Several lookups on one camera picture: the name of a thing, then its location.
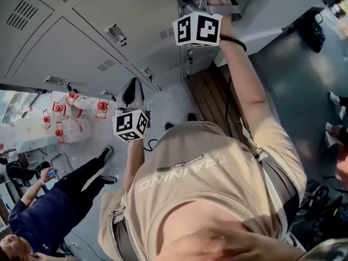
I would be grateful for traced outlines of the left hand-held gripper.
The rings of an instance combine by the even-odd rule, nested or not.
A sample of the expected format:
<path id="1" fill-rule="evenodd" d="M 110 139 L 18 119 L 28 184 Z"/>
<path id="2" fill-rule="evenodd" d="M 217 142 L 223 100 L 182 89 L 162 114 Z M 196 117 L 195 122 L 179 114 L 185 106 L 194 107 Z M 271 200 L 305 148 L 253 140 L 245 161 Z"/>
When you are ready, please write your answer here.
<path id="1" fill-rule="evenodd" d="M 142 84 L 137 77 L 127 82 L 118 94 L 112 121 L 114 135 L 122 141 L 130 142 L 144 138 L 149 121 L 144 100 Z"/>

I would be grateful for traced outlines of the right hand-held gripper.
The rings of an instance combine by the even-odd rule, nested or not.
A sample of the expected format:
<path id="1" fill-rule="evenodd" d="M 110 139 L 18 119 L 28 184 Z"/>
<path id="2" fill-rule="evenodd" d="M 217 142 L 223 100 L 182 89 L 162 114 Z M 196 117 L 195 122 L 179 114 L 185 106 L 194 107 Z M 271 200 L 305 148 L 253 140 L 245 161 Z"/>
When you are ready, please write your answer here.
<path id="1" fill-rule="evenodd" d="M 230 5 L 209 5 L 208 0 L 177 0 L 181 15 L 172 23 L 176 45 L 218 46 L 223 15 L 231 15 L 233 21 L 241 19 L 238 2 L 230 1 Z"/>

